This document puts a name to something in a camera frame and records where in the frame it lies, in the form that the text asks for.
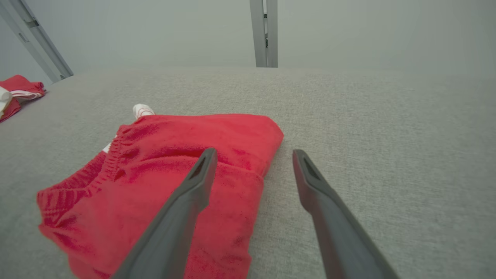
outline white stripe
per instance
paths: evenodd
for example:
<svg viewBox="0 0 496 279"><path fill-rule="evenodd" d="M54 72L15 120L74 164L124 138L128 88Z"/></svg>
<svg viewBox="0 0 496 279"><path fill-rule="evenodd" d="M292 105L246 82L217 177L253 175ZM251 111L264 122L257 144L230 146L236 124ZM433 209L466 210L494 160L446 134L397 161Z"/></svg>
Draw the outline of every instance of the white stripe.
<svg viewBox="0 0 496 279"><path fill-rule="evenodd" d="M25 91L25 90L13 90L13 91L11 91L11 93L12 93L12 96L14 96L14 97L19 97L19 98L28 99L28 100L43 97L43 94L41 94L39 92L29 92L29 91Z"/></svg>

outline folded clothing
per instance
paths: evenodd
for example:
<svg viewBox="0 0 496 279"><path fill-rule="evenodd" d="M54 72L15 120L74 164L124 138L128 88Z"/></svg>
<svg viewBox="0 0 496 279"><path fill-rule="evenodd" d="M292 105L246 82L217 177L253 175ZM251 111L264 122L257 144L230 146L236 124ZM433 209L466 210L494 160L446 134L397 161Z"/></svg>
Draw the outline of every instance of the folded clothing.
<svg viewBox="0 0 496 279"><path fill-rule="evenodd" d="M17 113L19 99L32 100L45 96L42 82L29 82L21 75L0 81L0 123Z"/></svg>
<svg viewBox="0 0 496 279"><path fill-rule="evenodd" d="M263 177L282 138L265 116L143 116L120 127L108 153L38 193L39 229L68 254L76 276L108 278L213 147L210 204L196 221L185 278L244 279Z"/></svg>

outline gray table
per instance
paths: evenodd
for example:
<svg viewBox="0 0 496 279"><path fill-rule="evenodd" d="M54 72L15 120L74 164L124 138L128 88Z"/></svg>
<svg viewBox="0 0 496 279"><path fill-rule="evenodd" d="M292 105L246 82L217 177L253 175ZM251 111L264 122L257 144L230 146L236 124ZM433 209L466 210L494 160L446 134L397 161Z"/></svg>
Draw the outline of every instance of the gray table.
<svg viewBox="0 0 496 279"><path fill-rule="evenodd" d="M496 80L284 69L127 69L70 77L0 124L0 278L70 278L36 192L95 156L136 103L264 114L284 141L249 278L323 278L291 151L304 149L404 278L496 277Z"/></svg>

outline white cloth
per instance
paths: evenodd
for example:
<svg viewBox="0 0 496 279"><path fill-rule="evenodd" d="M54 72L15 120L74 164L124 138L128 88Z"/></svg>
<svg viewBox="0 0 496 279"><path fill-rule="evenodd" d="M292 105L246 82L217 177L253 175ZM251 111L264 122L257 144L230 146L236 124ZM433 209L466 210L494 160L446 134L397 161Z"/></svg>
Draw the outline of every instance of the white cloth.
<svg viewBox="0 0 496 279"><path fill-rule="evenodd" d="M3 111L12 101L12 93L0 86L0 118L3 116Z"/></svg>

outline red fabric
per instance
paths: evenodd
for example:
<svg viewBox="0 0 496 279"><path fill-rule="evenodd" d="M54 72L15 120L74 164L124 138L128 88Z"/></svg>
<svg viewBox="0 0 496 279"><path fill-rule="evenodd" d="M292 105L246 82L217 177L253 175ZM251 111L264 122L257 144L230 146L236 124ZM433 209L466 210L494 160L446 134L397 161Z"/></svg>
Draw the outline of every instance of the red fabric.
<svg viewBox="0 0 496 279"><path fill-rule="evenodd" d="M21 75L15 75L7 80L0 81L0 86L5 88L7 91L24 90L32 92L34 93L32 94L34 98L45 96L45 91L43 89L44 86L42 82L29 82L25 77ZM13 96L14 98L12 98L12 101L3 111L3 115L0 118L0 123L16 114L21 109L19 101L15 97L23 97L22 94L13 94Z"/></svg>
<svg viewBox="0 0 496 279"><path fill-rule="evenodd" d="M15 98L12 98L7 108L3 111L3 115L0 118L0 123L5 121L7 118L11 117L12 115L16 114L20 109L21 109L21 105L19 105L19 101L17 101Z"/></svg>
<svg viewBox="0 0 496 279"><path fill-rule="evenodd" d="M38 193L41 232L79 278L108 278L201 153L218 151L210 205L198 216L188 279L244 279L263 177L283 134L255 115L143 116L109 153Z"/></svg>
<svg viewBox="0 0 496 279"><path fill-rule="evenodd" d="M15 75L7 80L0 81L0 86L8 91L24 90L45 95L42 82L29 82L21 75Z"/></svg>

